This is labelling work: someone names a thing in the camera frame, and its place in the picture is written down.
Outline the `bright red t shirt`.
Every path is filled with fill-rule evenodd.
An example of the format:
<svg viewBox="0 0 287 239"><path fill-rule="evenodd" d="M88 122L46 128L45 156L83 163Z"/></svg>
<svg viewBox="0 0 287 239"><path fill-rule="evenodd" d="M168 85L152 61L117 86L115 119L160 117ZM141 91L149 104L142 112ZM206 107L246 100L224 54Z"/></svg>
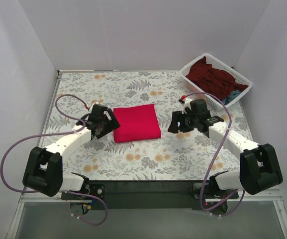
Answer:
<svg viewBox="0 0 287 239"><path fill-rule="evenodd" d="M115 108L113 113L120 124L113 132L116 143L161 138L154 104Z"/></svg>

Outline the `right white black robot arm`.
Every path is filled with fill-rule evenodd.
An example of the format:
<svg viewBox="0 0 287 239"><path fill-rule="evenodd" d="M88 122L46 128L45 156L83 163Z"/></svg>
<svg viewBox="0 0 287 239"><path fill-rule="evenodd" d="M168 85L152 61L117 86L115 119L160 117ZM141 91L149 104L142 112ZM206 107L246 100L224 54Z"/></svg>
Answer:
<svg viewBox="0 0 287 239"><path fill-rule="evenodd" d="M238 171L225 171L210 176L205 184L210 194L220 198L227 190L244 190L255 195L283 182L274 147L253 142L228 127L219 116L212 116L203 99L179 100L183 109L172 113L168 132L190 132L197 129L208 138L222 143L240 161Z"/></svg>

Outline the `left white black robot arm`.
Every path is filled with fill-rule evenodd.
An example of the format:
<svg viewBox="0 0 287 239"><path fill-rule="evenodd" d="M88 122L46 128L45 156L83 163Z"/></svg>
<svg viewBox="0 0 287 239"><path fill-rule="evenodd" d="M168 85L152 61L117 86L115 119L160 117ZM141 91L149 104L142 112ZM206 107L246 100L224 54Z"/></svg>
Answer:
<svg viewBox="0 0 287 239"><path fill-rule="evenodd" d="M120 127L113 110L93 104L69 134L45 148L31 150L23 176L23 185L49 197L59 192L73 191L79 199L90 193L87 177L78 173L64 173L63 163L81 146L92 139L100 139Z"/></svg>

